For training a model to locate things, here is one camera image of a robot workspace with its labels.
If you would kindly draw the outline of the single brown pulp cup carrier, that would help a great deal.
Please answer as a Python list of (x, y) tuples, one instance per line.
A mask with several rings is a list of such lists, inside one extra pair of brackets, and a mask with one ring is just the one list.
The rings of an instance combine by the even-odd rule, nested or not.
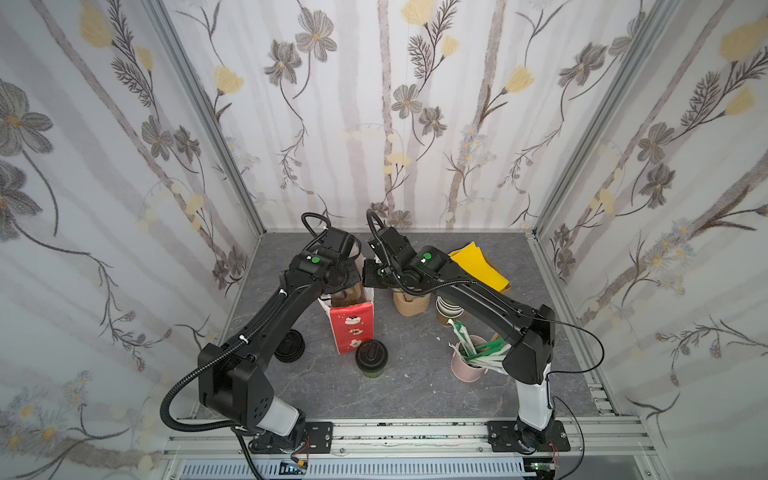
[(366, 300), (365, 289), (361, 283), (348, 289), (331, 295), (331, 306), (333, 308), (344, 308), (360, 304)]

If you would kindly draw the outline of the red white paper gift bag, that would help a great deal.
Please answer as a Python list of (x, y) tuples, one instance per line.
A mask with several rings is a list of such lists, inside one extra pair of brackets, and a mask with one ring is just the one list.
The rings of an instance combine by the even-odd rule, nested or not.
[(374, 338), (374, 291), (371, 288), (364, 289), (364, 302), (344, 308), (333, 308), (331, 295), (324, 294), (318, 299), (328, 318), (335, 347), (340, 355), (354, 352), (361, 343)]

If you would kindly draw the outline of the black plastic cup lid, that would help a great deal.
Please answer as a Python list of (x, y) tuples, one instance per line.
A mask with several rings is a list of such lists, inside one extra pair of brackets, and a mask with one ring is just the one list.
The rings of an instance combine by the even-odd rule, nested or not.
[(388, 359), (388, 349), (381, 341), (375, 339), (361, 343), (355, 352), (356, 365), (358, 363), (375, 364), (378, 362), (387, 365)]

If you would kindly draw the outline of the green paper coffee cup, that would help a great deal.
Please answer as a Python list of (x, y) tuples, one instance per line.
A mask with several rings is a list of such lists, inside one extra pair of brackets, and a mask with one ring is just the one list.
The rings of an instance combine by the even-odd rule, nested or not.
[(378, 378), (383, 374), (386, 364), (382, 362), (375, 364), (358, 363), (357, 366), (365, 377)]

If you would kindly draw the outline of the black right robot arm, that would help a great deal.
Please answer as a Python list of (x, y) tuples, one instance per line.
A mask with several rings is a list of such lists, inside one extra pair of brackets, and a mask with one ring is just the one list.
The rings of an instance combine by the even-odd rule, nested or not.
[(507, 297), (434, 246), (414, 250), (407, 237), (385, 225), (372, 209), (366, 211), (366, 221), (375, 258), (364, 262), (364, 285), (418, 297), (434, 293), (490, 326), (510, 346), (501, 366), (516, 382), (519, 428), (545, 432), (554, 419), (547, 379), (555, 343), (554, 311)]

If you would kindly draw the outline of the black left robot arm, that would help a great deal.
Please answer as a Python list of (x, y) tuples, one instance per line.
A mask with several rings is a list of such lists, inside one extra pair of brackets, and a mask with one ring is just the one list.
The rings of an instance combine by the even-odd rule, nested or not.
[[(220, 345), (206, 345), (197, 367), (170, 388), (159, 407), (166, 427), (179, 432), (233, 429), (254, 434), (264, 430), (284, 438), (303, 438), (302, 413), (275, 396), (265, 372), (280, 343), (311, 304), (361, 281), (356, 264), (361, 243), (323, 215), (306, 212), (302, 218), (318, 219), (323, 230), (307, 228), (312, 240), (279, 274), (279, 284), (265, 305), (237, 334)], [(198, 385), (200, 403), (222, 415), (222, 420), (195, 425), (173, 417), (173, 400), (192, 382)]]

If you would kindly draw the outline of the stack of paper cups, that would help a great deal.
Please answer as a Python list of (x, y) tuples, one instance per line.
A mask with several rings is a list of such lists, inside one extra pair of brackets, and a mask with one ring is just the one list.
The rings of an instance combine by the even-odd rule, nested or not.
[(452, 302), (449, 302), (448, 300), (444, 299), (442, 296), (436, 297), (436, 310), (439, 315), (446, 319), (457, 319), (460, 318), (464, 312), (465, 309), (457, 304), (454, 304)]

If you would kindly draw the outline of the stack of black lids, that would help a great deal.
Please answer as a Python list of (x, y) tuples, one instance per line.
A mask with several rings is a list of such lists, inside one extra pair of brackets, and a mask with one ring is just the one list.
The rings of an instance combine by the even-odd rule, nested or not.
[(304, 354), (306, 343), (302, 334), (289, 330), (274, 352), (274, 358), (282, 363), (293, 363)]

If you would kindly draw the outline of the yellow napkin stack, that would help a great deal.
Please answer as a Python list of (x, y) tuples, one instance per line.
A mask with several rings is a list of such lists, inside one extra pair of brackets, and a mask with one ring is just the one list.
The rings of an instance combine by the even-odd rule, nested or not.
[(450, 252), (449, 256), (468, 274), (472, 275), (475, 279), (481, 281), (482, 283), (488, 285), (487, 265), (484, 260), (485, 255), (475, 242), (470, 242), (464, 247)]

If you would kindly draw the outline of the pink metal straw bucket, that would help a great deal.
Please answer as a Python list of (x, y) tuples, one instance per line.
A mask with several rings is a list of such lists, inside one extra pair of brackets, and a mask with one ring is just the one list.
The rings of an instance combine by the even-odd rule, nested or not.
[(474, 383), (482, 378), (486, 373), (486, 368), (475, 367), (468, 364), (462, 354), (463, 346), (456, 343), (452, 346), (453, 354), (451, 357), (450, 368), (453, 375), (464, 383)]

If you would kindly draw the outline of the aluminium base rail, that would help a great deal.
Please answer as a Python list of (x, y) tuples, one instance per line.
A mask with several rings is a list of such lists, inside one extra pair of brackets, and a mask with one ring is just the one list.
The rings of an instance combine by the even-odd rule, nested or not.
[(564, 417), (529, 456), (509, 419), (324, 420), (310, 429), (305, 479), (664, 479), (632, 416)]

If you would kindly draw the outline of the aluminium corner frame post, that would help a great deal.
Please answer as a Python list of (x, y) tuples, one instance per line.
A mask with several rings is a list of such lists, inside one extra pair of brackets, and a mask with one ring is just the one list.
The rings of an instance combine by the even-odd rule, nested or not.
[(606, 1), (627, 20), (626, 29), (590, 42), (560, 71), (558, 122), (529, 152), (529, 158), (553, 168), (547, 196), (536, 212), (533, 234), (541, 236), (554, 224), (597, 138), (607, 128), (622, 97), (647, 57), (645, 50), (663, 26), (658, 18), (669, 1)]

